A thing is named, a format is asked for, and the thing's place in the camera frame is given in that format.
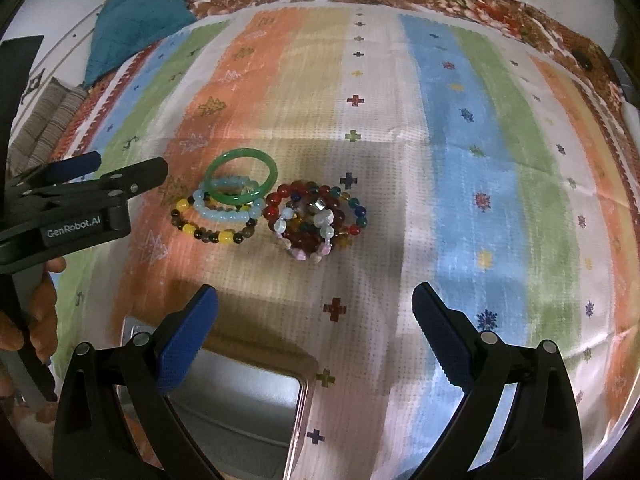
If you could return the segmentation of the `person's left hand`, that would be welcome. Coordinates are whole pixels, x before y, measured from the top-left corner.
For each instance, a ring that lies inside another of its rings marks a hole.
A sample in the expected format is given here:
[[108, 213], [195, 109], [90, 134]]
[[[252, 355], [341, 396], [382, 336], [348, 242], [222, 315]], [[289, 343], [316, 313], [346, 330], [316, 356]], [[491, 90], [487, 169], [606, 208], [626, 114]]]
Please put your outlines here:
[[[44, 267], [40, 284], [32, 293], [28, 312], [30, 315], [30, 341], [41, 362], [46, 362], [58, 348], [58, 316], [55, 305], [58, 300], [51, 274], [66, 269], [63, 257], [49, 260]], [[17, 326], [1, 313], [1, 349], [17, 351], [24, 346], [24, 336]]]

